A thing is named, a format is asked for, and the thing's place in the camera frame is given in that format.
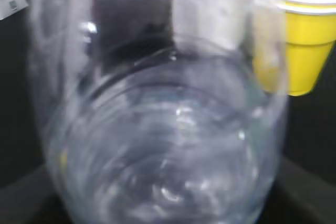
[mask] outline black surface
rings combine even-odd
[[[0,188],[42,164],[25,67],[27,10],[0,21]]]
[[[335,49],[314,91],[290,98],[285,154],[336,186]]]
[[[21,11],[0,21],[0,84],[2,87],[0,102],[0,224],[2,223],[69,223],[64,208],[55,196],[45,170],[17,181],[31,173],[43,159],[34,130],[32,109],[28,95],[28,83],[25,75],[28,36],[25,26],[27,10]],[[333,54],[323,71],[318,86],[313,93],[290,99],[289,128],[285,153],[306,170],[336,185],[336,56]],[[323,194],[328,194],[328,186],[318,195],[310,193],[310,178],[294,183],[286,176],[271,191],[264,212],[258,224],[313,224],[336,223],[332,215],[324,211],[336,202],[320,202]],[[293,193],[297,187],[305,188],[298,197]],[[313,222],[309,212],[314,206],[320,222]]]

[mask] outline dark background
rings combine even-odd
[[[25,9],[0,21],[0,210],[2,191],[43,163],[26,78],[29,46],[27,12],[28,9]],[[285,144],[285,155],[290,160],[333,186],[336,186],[335,118],[336,52],[333,52],[315,90],[309,95],[290,98]],[[28,182],[26,187],[22,186],[21,190],[33,186],[37,195],[35,198],[40,193],[43,204],[29,222],[17,223],[66,223],[66,214],[52,189],[49,189],[52,187],[46,173],[40,172],[39,176],[39,179]],[[42,193],[39,188],[50,191]],[[277,183],[260,223],[316,223],[311,222],[310,214],[285,194]]]

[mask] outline yellow plastic cup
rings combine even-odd
[[[286,2],[289,94],[311,92],[336,40],[335,6]]]

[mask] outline water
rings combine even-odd
[[[178,45],[106,78],[60,122],[49,160],[75,219],[245,224],[261,211],[278,150],[247,112],[266,95],[239,54]]]

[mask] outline plastic water bottle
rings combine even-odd
[[[275,17],[271,0],[35,0],[36,115],[75,223],[256,221],[285,122]]]

